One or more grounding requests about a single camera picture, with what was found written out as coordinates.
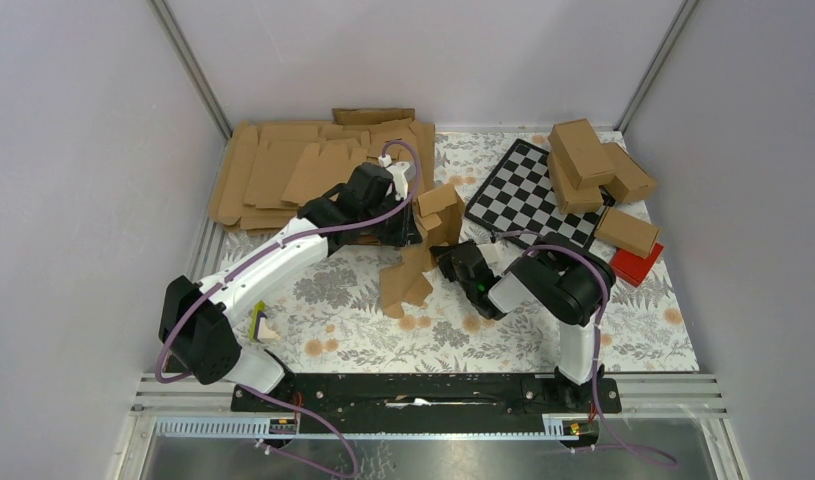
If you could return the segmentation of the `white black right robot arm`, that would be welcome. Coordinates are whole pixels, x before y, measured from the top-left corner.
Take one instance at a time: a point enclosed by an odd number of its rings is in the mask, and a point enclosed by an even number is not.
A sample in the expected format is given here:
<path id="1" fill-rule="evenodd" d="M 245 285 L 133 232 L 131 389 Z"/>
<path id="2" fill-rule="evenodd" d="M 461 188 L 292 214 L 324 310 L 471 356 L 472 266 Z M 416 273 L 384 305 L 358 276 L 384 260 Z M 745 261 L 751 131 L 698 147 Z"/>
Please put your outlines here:
<path id="1" fill-rule="evenodd" d="M 563 235 L 548 233 L 497 275 L 473 240 L 430 249 L 444 278 L 457 283 L 483 317 L 499 320 L 535 300 L 560 323 L 558 402 L 580 412 L 596 398 L 595 330 L 616 282 L 612 268 Z"/>

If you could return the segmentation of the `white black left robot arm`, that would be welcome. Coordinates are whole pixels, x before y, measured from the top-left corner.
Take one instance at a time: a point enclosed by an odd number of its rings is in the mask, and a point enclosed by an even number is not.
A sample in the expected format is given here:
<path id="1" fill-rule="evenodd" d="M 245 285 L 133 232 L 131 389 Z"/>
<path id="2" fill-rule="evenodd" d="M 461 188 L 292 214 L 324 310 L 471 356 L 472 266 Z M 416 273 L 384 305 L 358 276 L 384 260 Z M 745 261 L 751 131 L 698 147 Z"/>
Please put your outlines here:
<path id="1" fill-rule="evenodd" d="M 228 380 L 255 390 L 268 410 L 287 407 L 294 388 L 284 377 L 287 368 L 240 344 L 235 327 L 253 319 L 255 305 L 273 288 L 364 234 L 387 246 L 419 242 L 410 204 L 420 178 L 408 162 L 364 162 L 237 263 L 197 282 L 174 279 L 164 298 L 158 361 L 174 356 L 202 385 Z"/>

